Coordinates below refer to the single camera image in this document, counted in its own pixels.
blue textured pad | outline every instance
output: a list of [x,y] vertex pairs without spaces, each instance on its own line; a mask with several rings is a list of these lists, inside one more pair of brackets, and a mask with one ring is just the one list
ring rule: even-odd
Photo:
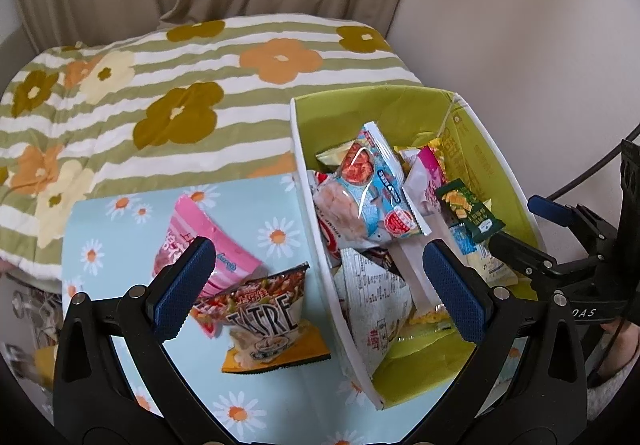
[[462,338],[478,345],[484,339],[486,327],[482,304],[474,297],[462,277],[458,275],[452,264],[433,243],[424,247],[422,265]]
[[172,285],[156,303],[154,334],[161,342],[177,336],[215,263],[216,251],[213,243],[207,239],[182,267]]
[[532,196],[527,202],[529,212],[547,219],[560,227],[568,227],[574,222],[574,214],[570,208],[558,205],[558,203],[549,201],[542,196]]

floral blanket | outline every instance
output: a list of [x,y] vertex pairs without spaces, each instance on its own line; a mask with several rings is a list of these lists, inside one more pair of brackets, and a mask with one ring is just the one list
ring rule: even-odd
[[290,99],[372,83],[420,85],[372,28],[300,14],[47,50],[0,100],[0,259],[60,279],[77,201],[294,171]]

light blue tablecloth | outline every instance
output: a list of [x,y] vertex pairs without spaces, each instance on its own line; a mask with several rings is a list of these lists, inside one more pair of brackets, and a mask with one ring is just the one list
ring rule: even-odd
[[[200,205],[217,224],[272,272],[309,261],[309,246],[290,174],[221,183],[197,189],[132,194],[76,204],[63,245],[63,292],[91,298],[121,297],[134,284],[148,284],[154,257],[164,241],[174,203],[204,192]],[[274,229],[287,246],[266,241]],[[282,445],[395,443],[431,409],[448,384],[399,406],[376,411],[342,374],[334,337],[319,296],[317,271],[307,273],[305,317],[316,324],[332,359],[260,375],[220,372],[229,338],[209,339],[189,317],[178,337],[164,344],[180,373],[207,408],[239,440]],[[124,345],[116,349],[142,403],[158,411]],[[504,373],[513,374],[513,364]]]

metal bolt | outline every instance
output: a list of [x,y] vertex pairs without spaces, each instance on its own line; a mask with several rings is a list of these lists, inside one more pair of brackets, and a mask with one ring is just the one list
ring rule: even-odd
[[145,291],[146,291],[146,288],[142,284],[132,286],[129,289],[129,297],[134,299],[140,298],[145,294]]
[[86,293],[82,291],[78,292],[73,297],[71,297],[71,304],[76,304],[76,305],[82,304],[85,299],[86,299]]
[[498,286],[497,288],[494,288],[494,295],[496,298],[500,300],[505,300],[509,298],[510,293],[509,293],[509,290],[507,290],[507,288]]
[[554,295],[554,302],[559,306],[566,306],[566,297],[560,293]]

blue snack bag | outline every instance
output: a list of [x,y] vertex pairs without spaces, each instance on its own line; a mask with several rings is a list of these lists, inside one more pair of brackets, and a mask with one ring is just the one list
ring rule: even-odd
[[314,192],[316,213],[330,252],[371,248],[431,230],[402,189],[396,155],[370,121],[340,167]]

